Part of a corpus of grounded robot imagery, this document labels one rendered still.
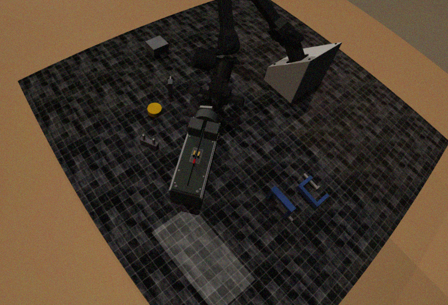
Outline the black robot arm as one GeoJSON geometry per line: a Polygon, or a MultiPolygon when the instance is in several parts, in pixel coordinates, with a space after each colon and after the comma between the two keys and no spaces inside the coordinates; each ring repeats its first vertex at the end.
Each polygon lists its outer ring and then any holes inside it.
{"type": "MultiPolygon", "coordinates": [[[[273,40],[281,46],[285,46],[288,56],[287,63],[301,61],[308,56],[304,53],[301,41],[304,35],[296,31],[289,21],[281,18],[269,0],[251,0],[260,11],[269,25],[267,31],[273,40]]],[[[238,35],[233,26],[233,14],[231,0],[217,0],[219,8],[220,32],[217,47],[212,51],[203,47],[197,47],[192,58],[192,67],[205,71],[214,68],[214,73],[231,76],[233,64],[240,64],[237,57],[219,58],[219,55],[236,54],[240,49],[238,35]]],[[[208,97],[221,101],[223,97],[229,98],[232,88],[228,87],[228,82],[219,83],[217,78],[208,89],[208,97]]]]}

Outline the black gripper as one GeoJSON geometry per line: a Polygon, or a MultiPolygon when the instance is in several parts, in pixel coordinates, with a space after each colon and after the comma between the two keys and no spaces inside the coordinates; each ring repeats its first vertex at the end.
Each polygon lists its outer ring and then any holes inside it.
{"type": "MultiPolygon", "coordinates": [[[[218,74],[218,73],[213,73],[211,83],[213,82],[214,78],[217,78],[218,82],[222,83],[222,84],[224,84],[225,81],[227,81],[229,83],[229,79],[230,79],[229,76],[218,74]]],[[[198,94],[203,95],[202,99],[205,100],[206,106],[211,106],[212,98],[207,96],[208,91],[203,90],[202,87],[197,86],[197,85],[190,85],[187,93],[191,93],[193,95],[198,95],[198,94]]],[[[223,99],[218,102],[215,113],[218,114],[218,112],[223,107],[223,105],[228,105],[228,101],[233,102],[233,104],[235,104],[237,106],[243,107],[245,99],[244,99],[244,97],[236,96],[236,95],[233,95],[233,97],[230,96],[229,98],[223,97],[223,99]]]]}

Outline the yellow short cylinder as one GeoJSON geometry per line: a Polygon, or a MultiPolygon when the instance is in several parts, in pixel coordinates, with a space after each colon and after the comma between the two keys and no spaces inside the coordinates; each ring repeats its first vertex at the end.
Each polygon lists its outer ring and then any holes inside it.
{"type": "Polygon", "coordinates": [[[159,117],[162,114],[162,106],[159,103],[151,103],[147,110],[150,117],[153,118],[159,117]]]}

